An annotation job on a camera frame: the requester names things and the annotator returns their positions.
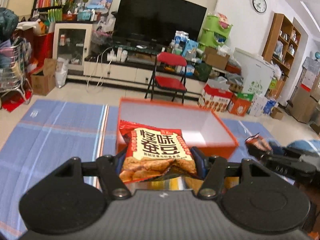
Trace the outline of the dark red snack packet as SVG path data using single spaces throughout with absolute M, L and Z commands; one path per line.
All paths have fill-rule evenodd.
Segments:
M 249 151 L 272 152 L 270 144 L 258 133 L 245 140 Z

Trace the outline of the red broad bean snack bag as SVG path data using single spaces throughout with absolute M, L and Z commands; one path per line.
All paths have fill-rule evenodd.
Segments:
M 119 131 L 127 144 L 119 173 L 124 183 L 158 179 L 171 170 L 197 176 L 195 160 L 180 129 L 120 120 Z

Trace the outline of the orange cardboard box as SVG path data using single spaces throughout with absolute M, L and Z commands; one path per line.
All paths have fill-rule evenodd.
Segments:
M 208 109 L 180 103 L 121 98 L 118 121 L 165 129 L 179 129 L 189 148 L 228 159 L 239 143 L 225 123 Z

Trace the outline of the blue plaid tablecloth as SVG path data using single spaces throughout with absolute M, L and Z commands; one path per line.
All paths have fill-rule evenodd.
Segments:
M 1 233 L 17 239 L 25 231 L 18 212 L 22 194 L 71 157 L 94 161 L 114 155 L 123 143 L 118 132 L 119 106 L 36 100 L 1 149 Z M 246 137 L 269 131 L 258 122 L 224 119 L 239 146 L 229 157 L 248 157 Z

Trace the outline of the red white gift carton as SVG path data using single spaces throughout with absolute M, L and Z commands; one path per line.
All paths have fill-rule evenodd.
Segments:
M 232 96 L 233 93 L 229 90 L 205 85 L 197 104 L 200 108 L 209 109 L 212 112 L 224 112 L 227 110 Z

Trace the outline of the white tv stand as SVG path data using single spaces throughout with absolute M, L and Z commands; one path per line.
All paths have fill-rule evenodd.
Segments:
M 107 62 L 101 58 L 89 58 L 82 66 L 71 66 L 68 78 L 89 82 L 102 82 L 109 86 L 146 92 L 152 76 L 152 66 Z

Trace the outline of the red folding chair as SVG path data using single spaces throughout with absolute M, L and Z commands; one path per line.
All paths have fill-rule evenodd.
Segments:
M 184 67 L 184 73 L 181 79 L 177 79 L 171 76 L 160 76 L 157 75 L 157 63 L 162 63 L 171 67 L 181 66 Z M 182 104 L 184 104 L 185 94 L 187 92 L 186 88 L 186 73 L 187 73 L 187 61 L 181 55 L 176 55 L 168 52 L 161 52 L 156 56 L 154 68 L 152 75 L 148 84 L 148 88 L 144 99 L 147 99 L 148 94 L 151 94 L 151 100 L 153 100 L 153 95 L 155 92 L 155 87 L 161 90 L 167 90 L 174 92 L 172 97 L 172 102 L 174 102 L 178 93 L 182 94 Z

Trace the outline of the brown cardboard box left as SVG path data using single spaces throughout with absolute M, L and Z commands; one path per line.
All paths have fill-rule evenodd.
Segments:
M 44 59 L 43 66 L 31 74 L 31 86 L 36 95 L 46 96 L 55 87 L 57 60 Z

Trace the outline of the brown cardboard box right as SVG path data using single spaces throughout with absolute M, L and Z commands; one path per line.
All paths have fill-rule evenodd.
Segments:
M 215 48 L 206 47 L 204 50 L 203 60 L 206 64 L 214 68 L 225 70 L 229 60 L 229 55 L 221 56 L 217 52 L 218 51 Z

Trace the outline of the wooden shelf unit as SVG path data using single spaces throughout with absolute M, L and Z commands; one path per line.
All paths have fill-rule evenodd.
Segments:
M 280 68 L 285 81 L 295 61 L 300 38 L 301 33 L 284 14 L 274 13 L 262 56 Z

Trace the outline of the white glass door cabinet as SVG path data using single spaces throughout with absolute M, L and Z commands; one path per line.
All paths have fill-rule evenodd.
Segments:
M 93 24 L 88 22 L 57 22 L 54 29 L 53 58 L 68 60 L 68 69 L 84 71 L 89 55 Z

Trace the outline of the green plastic storage rack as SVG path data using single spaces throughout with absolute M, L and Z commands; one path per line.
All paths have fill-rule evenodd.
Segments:
M 221 13 L 208 14 L 204 20 L 199 45 L 217 49 L 227 41 L 233 25 Z

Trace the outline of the black flat television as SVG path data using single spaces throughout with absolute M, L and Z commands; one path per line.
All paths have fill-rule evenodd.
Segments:
M 185 0 L 120 0 L 113 37 L 168 45 L 183 31 L 196 40 L 206 11 Z

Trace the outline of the dark green puffer jacket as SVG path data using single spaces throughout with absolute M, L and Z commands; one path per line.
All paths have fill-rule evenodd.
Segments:
M 1 7 L 0 38 L 1 42 L 8 40 L 18 25 L 18 16 L 7 8 Z

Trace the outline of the round wall clock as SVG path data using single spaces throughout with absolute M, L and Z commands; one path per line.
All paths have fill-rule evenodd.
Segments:
M 265 0 L 252 0 L 253 8 L 256 12 L 263 14 L 267 10 L 267 3 Z

